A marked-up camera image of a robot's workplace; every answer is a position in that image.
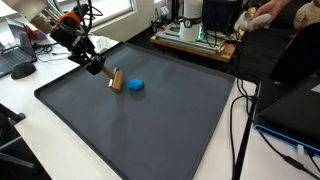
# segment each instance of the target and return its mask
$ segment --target electronic equipment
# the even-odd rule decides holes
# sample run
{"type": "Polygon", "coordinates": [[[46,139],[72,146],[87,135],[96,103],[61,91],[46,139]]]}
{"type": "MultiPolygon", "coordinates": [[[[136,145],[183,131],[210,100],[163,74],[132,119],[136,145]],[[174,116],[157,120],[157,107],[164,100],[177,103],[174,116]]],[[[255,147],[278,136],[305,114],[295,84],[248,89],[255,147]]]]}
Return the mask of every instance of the electronic equipment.
{"type": "Polygon", "coordinates": [[[185,0],[184,13],[180,23],[180,38],[183,41],[196,41],[201,30],[202,0],[185,0]]]}
{"type": "Polygon", "coordinates": [[[243,31],[253,31],[253,27],[255,24],[266,23],[271,20],[270,14],[263,14],[252,19],[252,16],[249,12],[245,11],[241,14],[239,18],[239,27],[243,31]]]}
{"type": "Polygon", "coordinates": [[[0,77],[11,73],[20,63],[32,63],[37,60],[25,25],[9,18],[6,18],[6,21],[17,47],[0,55],[0,77]]]}
{"type": "Polygon", "coordinates": [[[232,34],[243,0],[203,0],[202,23],[206,30],[232,34]]]}
{"type": "Polygon", "coordinates": [[[11,73],[11,78],[14,80],[22,79],[34,73],[36,67],[30,62],[23,62],[17,64],[11,73]]]}
{"type": "Polygon", "coordinates": [[[306,78],[293,90],[258,113],[254,128],[294,147],[302,145],[307,153],[320,155],[319,107],[318,73],[306,78]]]}

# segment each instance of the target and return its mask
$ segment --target wall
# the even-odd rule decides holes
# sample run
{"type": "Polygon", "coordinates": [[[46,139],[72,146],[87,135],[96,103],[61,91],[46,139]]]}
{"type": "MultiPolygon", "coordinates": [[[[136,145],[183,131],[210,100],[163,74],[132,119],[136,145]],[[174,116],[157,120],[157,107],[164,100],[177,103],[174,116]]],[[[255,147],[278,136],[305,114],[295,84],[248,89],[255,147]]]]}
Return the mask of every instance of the wall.
{"type": "Polygon", "coordinates": [[[165,1],[154,4],[154,0],[135,0],[135,11],[110,22],[92,28],[92,32],[117,41],[126,41],[151,26],[155,8],[165,5],[165,1]]]}

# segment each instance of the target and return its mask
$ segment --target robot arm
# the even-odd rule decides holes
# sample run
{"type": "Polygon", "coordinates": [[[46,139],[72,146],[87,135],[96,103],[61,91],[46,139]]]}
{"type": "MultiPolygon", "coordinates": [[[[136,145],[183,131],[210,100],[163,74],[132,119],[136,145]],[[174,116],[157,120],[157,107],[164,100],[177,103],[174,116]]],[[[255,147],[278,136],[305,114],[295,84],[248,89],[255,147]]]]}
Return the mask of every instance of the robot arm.
{"type": "Polygon", "coordinates": [[[86,27],[80,24],[83,16],[89,11],[88,5],[81,5],[80,8],[76,6],[70,13],[63,15],[47,0],[3,0],[3,2],[22,14],[37,29],[66,47],[71,52],[69,57],[71,61],[85,65],[93,75],[104,68],[105,58],[95,52],[94,45],[83,29],[86,27]]]}

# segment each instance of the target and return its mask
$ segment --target floor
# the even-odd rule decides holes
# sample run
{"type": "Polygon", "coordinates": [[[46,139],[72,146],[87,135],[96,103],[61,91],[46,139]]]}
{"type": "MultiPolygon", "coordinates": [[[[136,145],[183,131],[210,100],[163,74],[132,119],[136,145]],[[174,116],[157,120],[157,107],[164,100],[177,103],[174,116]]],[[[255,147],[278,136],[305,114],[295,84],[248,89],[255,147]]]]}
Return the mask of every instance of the floor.
{"type": "MultiPolygon", "coordinates": [[[[243,40],[244,47],[240,59],[241,63],[239,66],[239,72],[250,73],[259,78],[268,77],[269,73],[272,71],[272,68],[277,62],[277,59],[281,56],[283,50],[289,42],[287,38],[289,37],[289,35],[292,35],[294,33],[292,24],[284,23],[283,21],[283,19],[286,19],[285,22],[290,22],[290,19],[292,19],[291,11],[288,10],[288,12],[290,13],[286,12],[286,14],[280,15],[279,18],[270,26],[270,29],[254,31],[246,36],[246,38],[243,40]]],[[[157,51],[157,48],[155,48],[153,44],[150,43],[150,38],[153,35],[154,33],[152,32],[151,28],[146,29],[137,36],[128,40],[128,42],[149,49],[151,51],[157,51]]],[[[201,64],[209,68],[216,67],[212,65],[212,63],[203,63],[200,61],[197,62],[194,60],[192,60],[191,62],[201,64]]],[[[230,64],[224,64],[223,66],[228,67],[230,66],[230,64]]],[[[14,128],[7,130],[3,134],[4,136],[0,138],[0,143],[6,142],[18,135],[14,128]]],[[[0,161],[1,180],[51,179],[23,141],[20,141],[15,146],[3,152],[33,162],[38,168],[32,170],[22,166],[14,165],[12,163],[0,161]]]]}

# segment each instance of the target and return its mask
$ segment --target laptop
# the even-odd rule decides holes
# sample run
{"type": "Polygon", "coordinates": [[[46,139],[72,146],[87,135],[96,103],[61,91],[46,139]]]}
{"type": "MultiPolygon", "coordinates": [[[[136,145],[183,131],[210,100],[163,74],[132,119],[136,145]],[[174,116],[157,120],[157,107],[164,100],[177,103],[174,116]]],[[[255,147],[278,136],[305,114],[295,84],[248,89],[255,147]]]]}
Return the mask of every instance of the laptop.
{"type": "Polygon", "coordinates": [[[293,90],[282,95],[260,113],[258,112],[254,125],[254,129],[261,133],[294,147],[297,147],[298,144],[302,145],[308,153],[317,156],[320,156],[319,128],[319,72],[306,78],[293,90]]]}
{"type": "Polygon", "coordinates": [[[0,55],[0,78],[10,74],[17,64],[37,60],[25,25],[9,18],[6,21],[17,47],[0,55]]]}

